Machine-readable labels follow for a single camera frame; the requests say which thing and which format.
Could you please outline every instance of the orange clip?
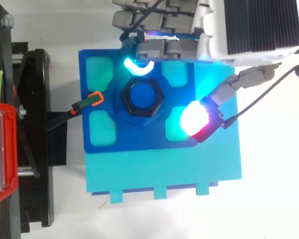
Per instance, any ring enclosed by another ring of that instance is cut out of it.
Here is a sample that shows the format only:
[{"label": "orange clip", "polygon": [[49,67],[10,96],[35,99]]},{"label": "orange clip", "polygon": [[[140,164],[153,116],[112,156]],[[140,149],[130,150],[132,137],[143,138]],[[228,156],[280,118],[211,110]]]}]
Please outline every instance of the orange clip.
[{"label": "orange clip", "polygon": [[95,96],[95,95],[99,95],[100,100],[95,102],[94,104],[92,104],[92,106],[97,106],[97,105],[99,105],[100,103],[102,103],[104,101],[104,97],[103,97],[102,93],[99,92],[99,91],[96,91],[96,92],[90,94],[88,97],[92,97],[92,96]]}]

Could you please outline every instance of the led light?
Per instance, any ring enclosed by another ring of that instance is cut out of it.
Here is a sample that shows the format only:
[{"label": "led light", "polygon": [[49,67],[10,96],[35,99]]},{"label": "led light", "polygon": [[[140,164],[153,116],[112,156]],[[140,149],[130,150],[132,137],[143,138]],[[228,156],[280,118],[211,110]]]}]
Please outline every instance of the led light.
[{"label": "led light", "polygon": [[191,102],[180,118],[182,129],[190,136],[200,132],[209,123],[209,114],[199,101]]},{"label": "led light", "polygon": [[136,65],[130,58],[127,58],[124,61],[124,65],[128,69],[128,71],[134,76],[147,75],[154,68],[154,62],[152,61],[150,61],[147,66],[141,68],[138,65]]}]

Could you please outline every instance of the screw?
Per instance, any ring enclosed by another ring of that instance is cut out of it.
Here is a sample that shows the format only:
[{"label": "screw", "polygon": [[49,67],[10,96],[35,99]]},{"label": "screw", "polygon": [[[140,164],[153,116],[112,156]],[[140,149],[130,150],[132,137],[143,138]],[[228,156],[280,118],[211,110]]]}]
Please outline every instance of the screw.
[{"label": "screw", "polygon": [[45,63],[50,65],[51,64],[51,56],[46,54],[44,57]]},{"label": "screw", "polygon": [[24,109],[23,105],[19,106],[19,117],[20,119],[24,119],[24,116],[26,115],[26,110]]},{"label": "screw", "polygon": [[2,18],[2,26],[5,27],[6,29],[13,29],[14,28],[14,19],[11,14],[6,14]]}]

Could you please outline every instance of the white table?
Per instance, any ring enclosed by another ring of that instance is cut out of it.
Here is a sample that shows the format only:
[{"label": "white table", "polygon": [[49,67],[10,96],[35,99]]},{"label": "white table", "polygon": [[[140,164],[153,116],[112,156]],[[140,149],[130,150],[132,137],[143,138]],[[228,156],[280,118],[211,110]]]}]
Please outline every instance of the white table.
[{"label": "white table", "polygon": [[[13,41],[52,58],[52,110],[80,100],[78,51],[119,48],[110,0],[0,0],[15,19]],[[292,56],[277,77],[299,63]],[[271,83],[238,93],[242,110]],[[239,120],[243,180],[220,182],[210,196],[194,189],[109,196],[85,191],[82,119],[69,122],[67,166],[54,167],[55,222],[30,225],[23,239],[299,239],[299,79],[292,75]]]}]

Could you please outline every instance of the red tray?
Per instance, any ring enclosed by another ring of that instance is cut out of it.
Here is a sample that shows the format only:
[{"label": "red tray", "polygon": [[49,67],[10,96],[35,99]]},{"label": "red tray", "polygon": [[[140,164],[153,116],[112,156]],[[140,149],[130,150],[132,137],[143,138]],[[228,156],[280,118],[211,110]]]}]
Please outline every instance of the red tray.
[{"label": "red tray", "polygon": [[17,187],[16,109],[0,104],[0,201]]}]

